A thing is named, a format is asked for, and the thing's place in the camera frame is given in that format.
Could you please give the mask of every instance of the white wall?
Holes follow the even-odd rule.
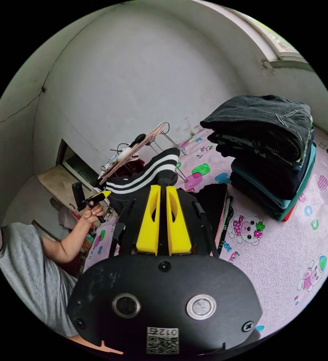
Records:
[[[315,124],[328,133],[328,91],[320,78],[306,70],[266,69],[262,60],[273,60],[274,53],[248,23],[219,5],[201,0],[139,1],[195,24],[225,53],[249,95],[276,94],[305,102],[311,107]]]
[[[55,59],[69,41],[104,10],[89,14],[55,34],[22,65],[0,99],[0,121],[25,107],[41,91]],[[0,216],[33,175],[32,134],[38,100],[0,123]]]
[[[68,231],[59,225],[58,211],[51,205],[52,195],[32,176],[15,196],[2,221],[2,226],[35,220],[55,238],[62,240]]]
[[[55,165],[61,139],[99,173],[118,143],[162,121],[179,142],[225,100],[248,91],[208,38],[137,2],[86,27],[46,85],[34,127],[36,174]]]

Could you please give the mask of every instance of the stack of clothes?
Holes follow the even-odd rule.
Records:
[[[277,220],[288,219],[316,158],[310,107],[283,97],[234,97],[201,123],[223,157],[234,157],[232,186]]]

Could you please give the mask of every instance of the window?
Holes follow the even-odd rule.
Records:
[[[277,56],[280,60],[305,61],[297,49],[295,49],[288,41],[286,41],[268,26],[262,24],[260,21],[252,18],[249,15],[230,8],[226,9],[249,22],[254,29],[260,32],[260,34],[268,41],[273,50],[277,53]]]
[[[66,143],[61,141],[58,160],[78,181],[82,182],[89,190],[96,185],[99,175],[91,169]]]

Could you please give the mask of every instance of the window frame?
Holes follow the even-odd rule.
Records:
[[[276,53],[277,58],[278,58],[277,61],[290,61],[290,62],[299,61],[299,62],[308,64],[308,62],[304,59],[304,57],[299,52],[283,52],[283,51],[281,51],[278,44],[270,37],[270,34],[265,29],[263,29],[260,25],[258,25],[256,22],[252,21],[251,16],[245,15],[237,10],[227,8],[225,6],[223,6],[223,7],[226,10],[228,10],[231,13],[238,16],[239,18],[241,18],[243,21],[245,21],[247,24],[249,24],[254,30],[256,30],[262,36],[262,38],[267,42],[267,44],[272,48],[272,50]]]
[[[67,148],[69,145],[61,139],[61,143],[59,146],[58,156],[56,158],[56,165],[62,165],[63,168],[68,171],[75,179],[80,181],[85,188],[87,188],[89,191],[92,191],[94,188],[93,185],[91,185],[89,182],[87,182],[80,174],[78,174],[75,169],[73,169],[66,161],[64,161],[64,157],[67,151]]]

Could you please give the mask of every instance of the screw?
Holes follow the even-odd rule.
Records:
[[[242,331],[243,331],[243,332],[248,332],[248,331],[250,331],[253,327],[254,327],[253,321],[248,321],[248,322],[246,322],[246,323],[243,325]]]
[[[160,262],[158,265],[159,271],[168,272],[172,266],[168,261]]]
[[[81,319],[76,319],[76,320],[75,320],[75,324],[76,324],[79,328],[81,328],[82,330],[85,328],[85,322],[84,322],[83,320],[81,320]]]

